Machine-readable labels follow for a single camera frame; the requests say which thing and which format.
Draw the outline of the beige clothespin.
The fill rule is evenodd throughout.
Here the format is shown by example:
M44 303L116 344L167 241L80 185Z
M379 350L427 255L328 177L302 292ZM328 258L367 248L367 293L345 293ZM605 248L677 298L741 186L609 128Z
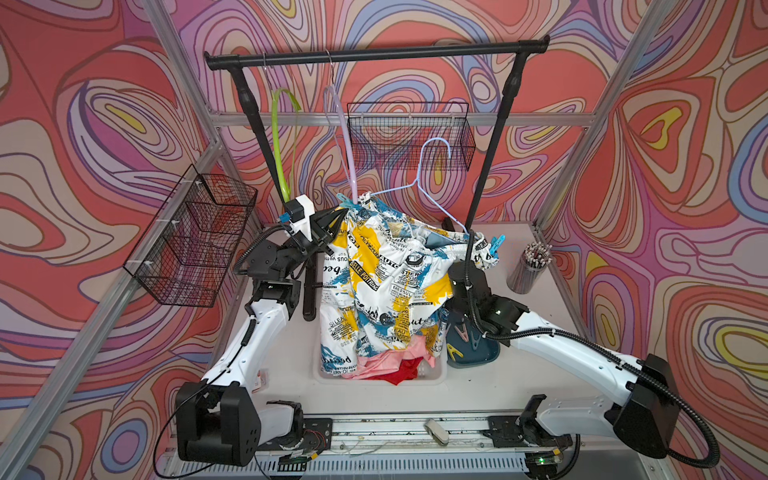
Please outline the beige clothespin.
M467 328L466 324L461 325L455 325L454 330L456 331L456 335L464 342L469 343L470 342L470 334L469 330Z

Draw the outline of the teal grey clothespin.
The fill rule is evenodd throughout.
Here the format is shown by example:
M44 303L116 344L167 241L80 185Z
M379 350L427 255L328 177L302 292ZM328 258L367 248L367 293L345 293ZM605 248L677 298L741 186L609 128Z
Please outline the teal grey clothespin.
M480 345L480 342L483 340L481 336L475 335L474 333L470 334L470 345L473 351L477 351L478 347Z

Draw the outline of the yellow clothespin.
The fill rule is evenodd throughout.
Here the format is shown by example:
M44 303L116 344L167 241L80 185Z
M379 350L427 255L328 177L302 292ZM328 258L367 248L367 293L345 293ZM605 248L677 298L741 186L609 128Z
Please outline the yellow clothespin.
M451 344L446 345L446 351L448 353L450 360L454 363L456 363L459 359L462 359L464 357L464 354Z

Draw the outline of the white printed graphic shorts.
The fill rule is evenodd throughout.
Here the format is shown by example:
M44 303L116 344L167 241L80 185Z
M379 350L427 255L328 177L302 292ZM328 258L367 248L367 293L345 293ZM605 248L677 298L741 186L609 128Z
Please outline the white printed graphic shorts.
M356 370L359 356L405 349L414 336L425 338L437 360L453 296L448 270L466 251L468 234L428 225L369 194L357 204L323 259L323 370L342 377ZM499 258L489 254L492 238L478 235L474 261L485 271Z

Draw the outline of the red shorts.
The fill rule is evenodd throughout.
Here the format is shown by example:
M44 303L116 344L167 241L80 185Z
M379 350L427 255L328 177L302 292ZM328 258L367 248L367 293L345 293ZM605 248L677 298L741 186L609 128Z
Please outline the red shorts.
M404 381L415 380L419 376L419 366L421 365L422 361L422 358L402 360L399 368L396 371L372 376L369 377L369 380L385 381L395 386L401 384Z

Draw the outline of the light blue hanger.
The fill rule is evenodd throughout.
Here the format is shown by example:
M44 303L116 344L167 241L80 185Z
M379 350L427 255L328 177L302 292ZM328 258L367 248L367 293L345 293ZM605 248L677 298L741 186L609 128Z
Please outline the light blue hanger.
M418 159L418 163L417 163L416 175L415 175L415 178L410 183L407 183L407 184L404 184L404 185L401 185L401 186L398 186L398 187L393 187L393 188L389 188L389 189L385 189L385 190L371 192L370 195L371 196L379 196L379 195L384 195L384 194L388 194L388 193L394 193L394 192L397 192L397 191L407 190L407 189L410 189L412 187L415 187L417 189L417 191L420 192L421 194L423 194L425 196L425 198L433 206L435 206L439 211L441 211L448 219L450 219L452 222L454 222L456 225L458 225L465 234L468 234L467 227L462 222L460 222L457 218L455 218L448 210L446 210L436 199L434 199L432 197L432 195L427 191L426 187L424 186L424 182L422 181L421 171L422 171L422 166L424 164L425 152L426 152L427 147L430 144L435 143L435 142L439 142L439 143L443 144L445 146L445 148L446 148L446 153L447 153L448 158L451 158L451 156L452 156L452 147L450 146L449 142L445 138L439 137L439 136L428 138L421 145L421 148L420 148L420 151L419 151L419 159Z

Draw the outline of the pink tie-dye shorts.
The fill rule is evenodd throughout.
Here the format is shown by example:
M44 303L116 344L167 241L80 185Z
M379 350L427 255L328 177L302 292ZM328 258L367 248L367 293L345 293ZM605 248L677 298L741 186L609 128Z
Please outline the pink tie-dye shorts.
M345 379L369 379L369 377L391 373L399 368L402 360L422 358L430 366L434 366L436 358L427 348L426 340L423 336L414 336L411 338L405 349L390 349L373 357L358 357L357 368L355 371L342 375Z

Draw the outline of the lavender wire hanger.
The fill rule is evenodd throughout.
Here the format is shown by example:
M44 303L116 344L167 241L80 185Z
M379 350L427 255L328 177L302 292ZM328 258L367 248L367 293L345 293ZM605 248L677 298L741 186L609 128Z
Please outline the lavender wire hanger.
M329 83L323 92L324 115L328 124L337 130L337 133L333 134L333 139L343 157L342 168L351 191L350 199L353 203L357 204L359 190L351 136L348 129L347 117L342 108L341 99L336 89L335 64L333 63L333 57L329 51L326 51L326 56L329 61Z

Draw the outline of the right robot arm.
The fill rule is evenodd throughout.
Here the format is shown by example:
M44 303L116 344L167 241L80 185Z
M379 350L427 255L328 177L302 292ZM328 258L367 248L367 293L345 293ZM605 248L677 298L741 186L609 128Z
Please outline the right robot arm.
M533 396L530 418L552 437L586 434L613 437L649 458L670 457L698 469L712 469L721 459L720 445L706 420L678 392L666 360L620 354L545 320L526 305L490 291L486 275L474 261L478 233L468 233L466 251L449 277L454 295L449 312L472 325L480 338L537 355L595 387L592 405L557 403L542 409L544 395ZM701 433L706 452L689 457L671 446L679 416Z

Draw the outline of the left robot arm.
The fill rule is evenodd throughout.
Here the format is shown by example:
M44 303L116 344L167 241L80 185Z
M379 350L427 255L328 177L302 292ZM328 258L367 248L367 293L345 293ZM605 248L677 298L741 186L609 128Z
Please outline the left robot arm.
M297 207L288 220L260 233L236 260L233 270L252 282L244 324L219 360L200 380L178 391L167 420L176 427L180 460L247 466L257 450L300 446L306 436L298 402L273 400L258 408L252 393L272 343L299 305L301 280L295 271L327 253L339 235L347 211L329 208L312 213Z

